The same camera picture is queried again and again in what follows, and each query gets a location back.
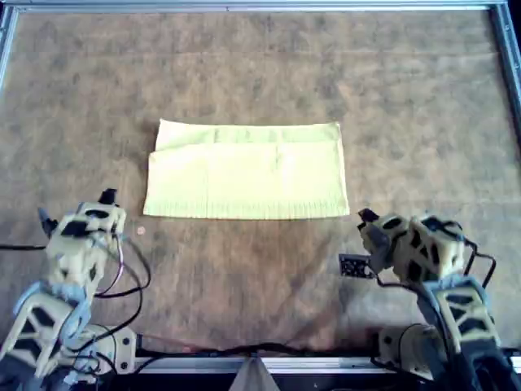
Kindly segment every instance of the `black wire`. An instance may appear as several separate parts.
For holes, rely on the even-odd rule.
[[[466,269],[465,269],[465,273],[464,273],[465,275],[468,275],[469,272],[471,271],[472,264],[474,263],[474,259],[476,257],[478,257],[478,258],[486,258],[486,259],[489,259],[490,262],[491,262],[490,268],[488,269],[488,273],[485,276],[485,279],[483,280],[483,283],[481,284],[481,286],[483,288],[486,288],[488,283],[490,282],[490,279],[492,278],[492,276],[494,274],[494,270],[496,269],[496,264],[497,264],[496,259],[493,256],[491,256],[491,255],[480,253],[478,251],[478,245],[476,243],[470,241],[467,238],[465,238],[465,245],[470,247],[470,248],[472,248],[471,257],[469,258],[469,261],[466,264]]]
[[[108,366],[111,368],[111,371],[114,372],[114,375],[118,375],[116,365],[114,365],[109,357],[103,353],[97,353],[96,355],[108,364]]]
[[[116,298],[116,297],[125,297],[125,296],[131,295],[135,292],[142,291],[143,289],[146,289],[150,286],[150,283],[152,280],[152,272],[151,272],[151,268],[150,268],[150,265],[148,264],[147,259],[145,258],[145,256],[143,255],[143,253],[141,252],[139,247],[131,239],[127,239],[126,241],[129,243],[129,245],[133,249],[134,253],[138,256],[139,261],[141,262],[143,268],[145,269],[145,272],[147,273],[147,281],[145,282],[144,285],[137,286],[136,288],[132,288],[127,291],[111,293],[109,295],[99,293],[99,294],[94,295],[94,297],[96,297],[98,299],[112,299],[112,298]],[[125,264],[125,269],[129,270],[130,274],[134,273],[134,275],[137,276],[135,271],[126,264]]]
[[[423,292],[420,292],[418,289],[415,289],[412,286],[404,285],[402,283],[384,283],[384,282],[382,282],[382,280],[380,279],[380,277],[376,273],[374,273],[374,275],[376,277],[376,283],[381,288],[403,288],[403,289],[405,289],[405,290],[407,290],[409,292],[415,293],[418,297],[420,297],[426,304],[428,304],[431,307],[432,312],[436,316],[436,321],[439,324],[438,329],[440,330],[441,339],[443,341],[445,353],[447,355],[447,363],[450,365],[451,354],[450,354],[450,350],[449,350],[449,343],[447,341],[447,334],[445,333],[443,319],[441,317],[440,312],[438,310],[436,310],[435,306],[431,303],[429,298]]]
[[[113,254],[108,251],[108,248],[105,248],[105,249],[107,250],[109,255],[113,256]],[[143,258],[140,257],[140,260],[143,261],[143,265],[147,265],[146,269],[150,270],[150,267],[148,266],[147,261],[145,260],[145,258],[144,257]],[[126,266],[125,269],[129,272],[130,276],[132,277],[132,279],[136,283],[136,288],[134,289],[134,292],[138,292],[139,293],[138,308],[136,309],[136,311],[134,312],[134,314],[130,318],[125,320],[119,326],[116,326],[116,327],[108,330],[107,332],[104,332],[103,334],[100,334],[99,336],[96,336],[95,338],[93,338],[91,340],[88,340],[86,343],[84,343],[82,346],[80,346],[77,349],[71,349],[72,352],[75,352],[75,353],[81,352],[83,349],[85,349],[88,346],[91,346],[95,342],[97,342],[99,340],[102,340],[104,338],[107,338],[109,336],[112,336],[113,334],[117,333],[119,330],[122,330],[123,328],[127,327],[128,325],[130,325],[139,316],[139,314],[141,313],[142,304],[143,304],[143,289],[144,289],[144,287],[141,285],[141,283],[139,281],[138,275],[136,274],[136,272],[131,267]]]
[[[398,338],[398,361],[400,363],[400,369],[404,369],[403,361],[401,359],[401,340],[403,339],[403,337],[406,334],[406,332],[408,330],[410,330],[411,328],[413,328],[414,326],[422,326],[422,324],[421,323],[413,323],[413,324],[411,324],[410,326],[406,327],[403,332],[401,332],[400,338]]]
[[[47,246],[0,244],[0,251],[41,251],[41,250],[45,250],[46,247]]]
[[[95,342],[97,342],[99,340],[102,340],[104,338],[107,338],[109,336],[112,336],[113,334],[117,333],[119,330],[122,330],[123,328],[127,327],[128,325],[130,325],[139,316],[139,314],[141,313],[141,308],[142,308],[142,304],[143,304],[143,291],[142,291],[141,284],[139,283],[139,279],[136,278],[135,279],[135,283],[140,288],[138,290],[138,292],[139,292],[139,304],[138,304],[138,308],[136,309],[136,312],[134,312],[134,314],[130,318],[125,320],[119,326],[116,326],[116,327],[110,329],[108,332],[104,332],[103,334],[100,334],[99,336],[96,336],[95,338],[87,341],[86,343],[84,343],[82,346],[80,346],[77,349],[71,349],[72,352],[75,352],[75,353],[81,352],[83,349],[85,349],[88,346],[91,346],[93,343],[95,343]]]
[[[489,259],[490,262],[491,262],[491,266],[490,268],[488,269],[488,273],[487,275],[485,276],[485,279],[483,280],[483,282],[481,283],[481,286],[483,287],[483,289],[485,289],[488,285],[488,283],[490,282],[490,279],[492,278],[493,274],[494,274],[494,270],[496,269],[496,259],[491,256],[491,255],[488,255],[488,254],[483,254],[483,253],[480,253],[478,251],[478,245],[476,243],[474,243],[473,241],[469,240],[467,237],[465,237],[463,234],[455,234],[454,232],[451,232],[449,230],[447,230],[447,226],[458,226],[459,229],[461,231],[463,231],[462,229],[462,226],[459,225],[459,223],[457,222],[453,222],[453,221],[447,221],[447,222],[444,222],[441,226],[441,230],[448,236],[456,239],[456,240],[463,240],[463,243],[467,246],[467,247],[470,247],[472,249],[472,254],[471,256],[469,257],[469,260],[466,264],[466,268],[465,268],[465,271],[463,272],[464,275],[468,275],[471,271],[471,268],[472,268],[472,265],[474,264],[474,260],[476,257],[478,258],[486,258],[486,259]]]
[[[94,360],[97,365],[96,365],[96,368],[94,370],[92,370],[93,372],[97,372],[98,369],[99,369],[99,366],[100,366],[99,359],[97,359],[94,356],[86,356],[86,355],[78,354],[77,356],[67,356],[67,355],[64,355],[64,357],[72,358],[74,360],[74,364],[76,364],[76,360],[78,360],[78,359]]]

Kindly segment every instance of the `metal frame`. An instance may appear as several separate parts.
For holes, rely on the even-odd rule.
[[[149,358],[136,358],[139,367]],[[140,373],[158,375],[217,375],[239,372],[244,358],[163,358],[152,362]],[[384,375],[392,373],[376,367],[368,357],[331,358],[262,358],[266,369],[272,375]],[[513,357],[516,373],[521,374],[521,356]]]
[[[0,21],[0,88],[9,60],[19,13],[158,13],[209,11],[447,11],[489,10],[501,54],[501,65],[521,145],[521,54],[506,0],[11,0]],[[140,365],[146,358],[138,358]],[[142,373],[237,373],[242,358],[165,358]],[[368,358],[263,358],[272,374],[382,374]],[[513,358],[521,373],[521,357]]]

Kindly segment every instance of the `towel fold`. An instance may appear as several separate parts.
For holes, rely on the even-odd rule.
[[[160,121],[144,214],[295,219],[348,214],[336,123],[188,125]]]

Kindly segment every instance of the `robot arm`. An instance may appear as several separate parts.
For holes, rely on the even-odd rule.
[[[30,380],[39,389],[47,376],[67,368],[63,371],[65,383],[92,382],[94,375],[111,369],[96,358],[96,353],[114,362],[118,361],[116,351],[118,356],[131,357],[127,361],[132,359],[136,338],[129,329],[115,333],[115,338],[95,340],[107,328],[88,325],[90,306],[107,260],[120,254],[126,214],[115,205],[115,194],[115,190],[107,189],[98,203],[80,204],[75,213],[59,223],[40,211],[42,226],[50,237],[45,250],[48,272],[15,306],[15,322],[0,349],[5,376],[26,383]]]
[[[461,226],[435,216],[406,220],[395,214],[380,217],[370,209],[359,214],[362,224],[358,228],[370,253],[368,267],[377,278],[382,270],[392,267],[400,282],[418,294],[419,309],[431,324],[383,329],[379,334],[381,361],[449,384],[449,389],[481,390],[491,385],[521,389],[501,353],[488,310],[484,286],[493,268],[484,286],[467,275],[469,267],[462,273],[464,248],[473,247],[471,260],[476,251]],[[350,261],[350,256],[343,256],[342,262],[356,262],[360,271],[359,257]],[[344,272],[354,269],[342,265]]]

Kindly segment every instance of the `folded towel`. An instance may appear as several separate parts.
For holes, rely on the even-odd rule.
[[[293,219],[349,213],[339,125],[188,125],[161,120],[143,211]]]

